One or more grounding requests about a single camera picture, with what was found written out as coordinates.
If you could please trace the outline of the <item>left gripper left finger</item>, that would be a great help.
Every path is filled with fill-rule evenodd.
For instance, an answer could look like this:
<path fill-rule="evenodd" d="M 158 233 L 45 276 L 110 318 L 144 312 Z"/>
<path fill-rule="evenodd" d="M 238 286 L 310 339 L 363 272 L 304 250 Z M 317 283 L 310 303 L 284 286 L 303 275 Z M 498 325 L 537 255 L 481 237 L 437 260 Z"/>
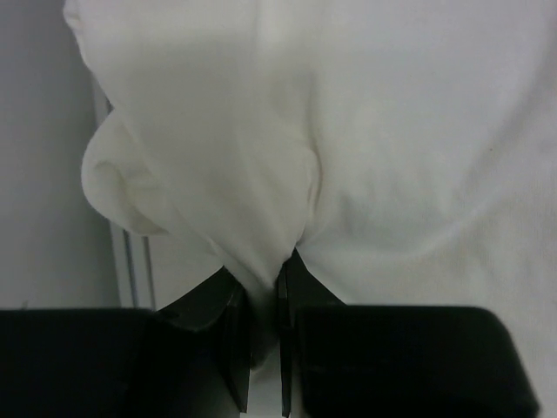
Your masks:
<path fill-rule="evenodd" d="M 219 270 L 167 307 L 1 313 L 4 412 L 244 412 L 244 288 Z"/>

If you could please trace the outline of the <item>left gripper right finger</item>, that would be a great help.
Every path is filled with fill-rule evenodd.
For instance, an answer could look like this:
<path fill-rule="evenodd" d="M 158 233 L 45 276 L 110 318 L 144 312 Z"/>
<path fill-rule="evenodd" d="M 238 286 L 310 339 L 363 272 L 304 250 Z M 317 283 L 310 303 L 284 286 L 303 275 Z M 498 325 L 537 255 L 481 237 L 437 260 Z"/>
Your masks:
<path fill-rule="evenodd" d="M 278 275 L 282 414 L 536 417 L 512 337 L 479 307 L 347 305 L 298 253 Z"/>

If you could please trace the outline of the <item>white printed t shirt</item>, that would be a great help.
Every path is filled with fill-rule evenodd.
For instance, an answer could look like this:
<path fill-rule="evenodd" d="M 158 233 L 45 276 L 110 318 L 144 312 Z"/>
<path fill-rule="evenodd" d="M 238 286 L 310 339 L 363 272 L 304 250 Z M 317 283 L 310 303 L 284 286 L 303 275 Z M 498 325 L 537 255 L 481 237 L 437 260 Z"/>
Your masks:
<path fill-rule="evenodd" d="M 553 1 L 69 1 L 112 104 L 86 198 L 210 249 L 267 319 L 292 252 L 338 296 L 480 305 L 556 362 Z"/>

